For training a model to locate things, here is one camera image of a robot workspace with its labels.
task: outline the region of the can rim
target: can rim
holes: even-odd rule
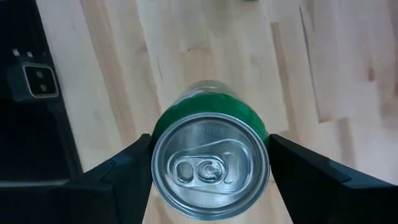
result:
[[[231,124],[235,125],[237,128],[242,129],[245,134],[247,134],[252,143],[254,144],[254,147],[256,148],[257,153],[259,154],[259,162],[263,163],[262,170],[259,171],[260,175],[257,178],[257,181],[253,187],[253,190],[248,193],[247,195],[243,196],[244,200],[239,202],[235,207],[233,208],[224,208],[223,209],[218,209],[218,208],[209,208],[209,210],[212,210],[213,214],[209,215],[204,215],[201,214],[200,212],[195,213],[195,210],[192,209],[192,207],[188,207],[184,205],[183,203],[179,203],[178,199],[173,197],[171,192],[167,190],[167,187],[162,180],[162,176],[160,174],[160,168],[159,168],[159,156],[161,155],[161,146],[167,142],[167,140],[175,133],[178,128],[181,128],[181,126],[187,125],[187,123],[192,122],[194,120],[198,120],[201,118],[206,118],[206,119],[223,119],[225,121],[229,121]],[[174,123],[172,123],[160,136],[158,141],[156,142],[154,153],[152,156],[152,161],[151,161],[151,167],[152,167],[152,176],[153,176],[153,181],[156,189],[159,192],[159,195],[174,209],[179,211],[180,213],[196,218],[199,220],[206,220],[206,221],[212,221],[212,220],[221,220],[221,219],[226,219],[226,218],[231,218],[236,215],[239,215],[240,213],[243,213],[246,211],[249,207],[254,205],[254,202],[256,202],[257,199],[261,197],[261,195],[264,193],[264,189],[269,181],[269,176],[270,176],[270,165],[269,165],[269,157],[267,153],[266,146],[260,136],[246,123],[242,122],[240,119],[235,118],[233,116],[230,116],[228,114],[223,114],[223,113],[197,113],[197,114],[192,114],[190,116],[186,116]]]

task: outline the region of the pull tab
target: pull tab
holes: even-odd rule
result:
[[[172,166],[176,184],[182,187],[202,187],[216,185],[227,174],[226,165],[221,158],[212,156],[184,156]]]

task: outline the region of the wooden floor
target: wooden floor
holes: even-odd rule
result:
[[[193,82],[231,85],[280,133],[398,184],[395,0],[37,0],[88,170]],[[196,223],[152,189],[144,223]],[[290,223],[273,181],[219,223]]]

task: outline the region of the black device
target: black device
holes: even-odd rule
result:
[[[35,1],[0,1],[0,24],[0,187],[61,184],[83,171]]]

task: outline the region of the soda can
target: soda can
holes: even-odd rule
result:
[[[269,135],[260,117],[221,82],[192,85],[160,117],[152,176],[159,195],[199,220],[247,210],[269,179]]]

